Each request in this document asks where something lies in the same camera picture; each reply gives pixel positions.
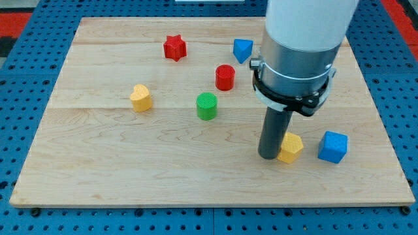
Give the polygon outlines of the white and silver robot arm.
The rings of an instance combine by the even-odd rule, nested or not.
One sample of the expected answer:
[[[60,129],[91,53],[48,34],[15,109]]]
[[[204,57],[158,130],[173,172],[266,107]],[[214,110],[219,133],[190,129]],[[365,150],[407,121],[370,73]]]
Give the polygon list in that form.
[[[269,0],[260,56],[262,84],[305,97],[327,80],[358,0]]]

